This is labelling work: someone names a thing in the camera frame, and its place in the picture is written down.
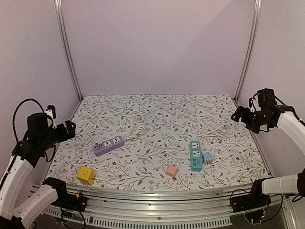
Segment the yellow cube socket adapter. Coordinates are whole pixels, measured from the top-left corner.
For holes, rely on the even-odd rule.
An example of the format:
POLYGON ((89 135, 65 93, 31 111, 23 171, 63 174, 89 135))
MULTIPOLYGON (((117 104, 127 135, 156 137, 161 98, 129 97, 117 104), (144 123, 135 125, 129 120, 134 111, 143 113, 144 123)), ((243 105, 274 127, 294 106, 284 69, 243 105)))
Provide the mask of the yellow cube socket adapter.
POLYGON ((77 178, 81 183, 92 186, 96 179, 96 173, 92 168, 81 167, 77 178))

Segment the blue charger plug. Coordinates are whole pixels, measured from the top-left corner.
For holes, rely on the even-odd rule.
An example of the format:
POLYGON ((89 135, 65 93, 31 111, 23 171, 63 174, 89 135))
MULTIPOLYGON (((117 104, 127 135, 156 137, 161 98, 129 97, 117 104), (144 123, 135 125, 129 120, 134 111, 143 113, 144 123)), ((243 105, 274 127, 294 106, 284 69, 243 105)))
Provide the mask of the blue charger plug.
POLYGON ((203 164, 210 165, 213 161, 211 153, 202 154, 203 164))

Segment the pink charger plug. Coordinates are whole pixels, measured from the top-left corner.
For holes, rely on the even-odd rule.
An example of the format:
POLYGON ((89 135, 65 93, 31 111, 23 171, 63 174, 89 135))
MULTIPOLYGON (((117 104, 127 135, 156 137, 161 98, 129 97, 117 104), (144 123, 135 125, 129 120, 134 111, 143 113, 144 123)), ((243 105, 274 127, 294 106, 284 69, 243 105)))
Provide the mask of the pink charger plug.
POLYGON ((178 172, 178 167, 174 165, 169 165, 165 171, 165 174, 171 177, 175 177, 178 172))

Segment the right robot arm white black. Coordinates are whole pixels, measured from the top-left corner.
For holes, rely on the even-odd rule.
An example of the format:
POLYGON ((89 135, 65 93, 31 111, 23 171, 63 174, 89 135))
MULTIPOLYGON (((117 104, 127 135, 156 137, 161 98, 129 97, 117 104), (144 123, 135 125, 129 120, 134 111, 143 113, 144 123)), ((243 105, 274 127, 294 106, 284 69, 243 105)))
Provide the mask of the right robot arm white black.
POLYGON ((271 196, 292 196, 292 201, 297 202, 305 197, 305 167, 293 162, 305 160, 305 122, 296 114, 295 109, 281 101, 271 88, 257 91, 250 99, 249 106, 237 107, 231 119, 242 122, 245 127, 255 134, 268 133, 274 129, 275 136, 268 140, 274 143, 269 147, 271 153, 267 154, 267 161, 275 156, 279 150, 280 155, 275 156, 273 166, 283 166, 285 171, 279 171, 277 177, 262 178, 252 183, 249 192, 237 195, 233 191, 230 196, 230 205, 234 212, 248 211, 271 204, 271 196))

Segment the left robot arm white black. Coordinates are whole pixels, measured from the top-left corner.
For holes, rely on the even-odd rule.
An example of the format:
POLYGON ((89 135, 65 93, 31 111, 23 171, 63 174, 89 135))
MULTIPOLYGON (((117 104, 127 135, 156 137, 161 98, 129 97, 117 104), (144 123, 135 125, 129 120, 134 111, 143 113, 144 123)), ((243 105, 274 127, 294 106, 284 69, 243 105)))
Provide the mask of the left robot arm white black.
POLYGON ((35 113, 27 118, 27 131, 12 151, 10 163, 0 181, 0 227, 2 229, 29 229, 49 205, 61 209, 61 217, 70 216, 69 210, 77 211, 83 223, 83 213, 88 199, 82 192, 69 194, 66 183, 49 177, 40 188, 18 207, 15 206, 21 188, 48 149, 75 137, 75 123, 70 120, 55 125, 47 112, 35 113))

